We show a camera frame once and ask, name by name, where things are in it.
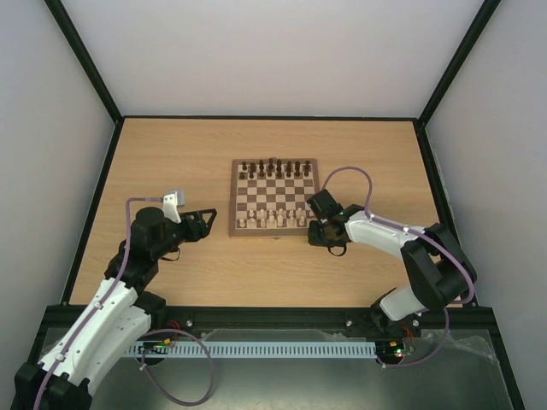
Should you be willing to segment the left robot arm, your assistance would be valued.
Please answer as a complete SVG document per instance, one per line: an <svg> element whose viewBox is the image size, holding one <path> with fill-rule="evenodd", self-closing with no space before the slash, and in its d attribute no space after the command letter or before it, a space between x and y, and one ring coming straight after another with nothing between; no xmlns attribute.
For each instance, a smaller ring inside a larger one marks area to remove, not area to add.
<svg viewBox="0 0 547 410"><path fill-rule="evenodd" d="M95 295L65 335L15 374L14 409L88 409L101 382L141 337L161 335L166 302L146 291L159 262L206 238L215 209L141 208L126 217L126 239Z"/></svg>

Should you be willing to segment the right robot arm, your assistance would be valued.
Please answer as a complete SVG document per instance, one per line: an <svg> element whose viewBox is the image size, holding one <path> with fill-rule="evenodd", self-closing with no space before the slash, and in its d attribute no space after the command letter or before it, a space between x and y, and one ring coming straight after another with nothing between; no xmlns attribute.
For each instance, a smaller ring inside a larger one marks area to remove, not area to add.
<svg viewBox="0 0 547 410"><path fill-rule="evenodd" d="M344 208L325 189L307 204L316 217L308 229L310 245L346 252L350 243L366 244L403 262L409 283L388 291L370 308L378 332L392 334L410 315L473 300L476 271L444 225L403 225L359 205Z"/></svg>

